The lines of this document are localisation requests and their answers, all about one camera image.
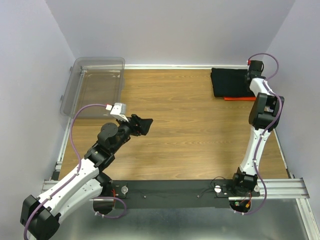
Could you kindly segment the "black t-shirt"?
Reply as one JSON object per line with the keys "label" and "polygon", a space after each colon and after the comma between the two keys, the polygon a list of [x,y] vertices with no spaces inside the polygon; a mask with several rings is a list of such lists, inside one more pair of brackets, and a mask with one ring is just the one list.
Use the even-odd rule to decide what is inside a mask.
{"label": "black t-shirt", "polygon": [[210,79],[216,98],[255,97],[245,83],[246,69],[212,68]]}

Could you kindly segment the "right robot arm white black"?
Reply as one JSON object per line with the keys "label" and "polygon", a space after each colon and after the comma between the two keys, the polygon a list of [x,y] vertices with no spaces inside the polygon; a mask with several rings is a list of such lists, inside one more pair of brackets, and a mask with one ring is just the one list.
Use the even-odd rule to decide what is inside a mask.
{"label": "right robot arm white black", "polygon": [[264,63],[248,60],[245,82],[254,93],[255,101],[249,114],[250,137],[244,158],[233,175],[230,191],[241,196],[255,190],[260,178],[259,166],[265,144],[271,132],[278,126],[284,105],[284,97],[276,94],[262,76]]}

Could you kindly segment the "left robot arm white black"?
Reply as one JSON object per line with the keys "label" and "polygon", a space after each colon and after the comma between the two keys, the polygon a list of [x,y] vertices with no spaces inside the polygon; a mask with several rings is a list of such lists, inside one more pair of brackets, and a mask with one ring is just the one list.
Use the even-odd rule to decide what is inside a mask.
{"label": "left robot arm white black", "polygon": [[126,120],[106,123],[97,135],[96,143],[78,165],[53,187],[38,197],[29,195],[22,204],[20,223],[23,238],[49,240],[61,223],[85,202],[110,194],[110,178],[103,173],[115,159],[115,153],[132,136],[145,136],[153,123],[151,118],[132,114]]}

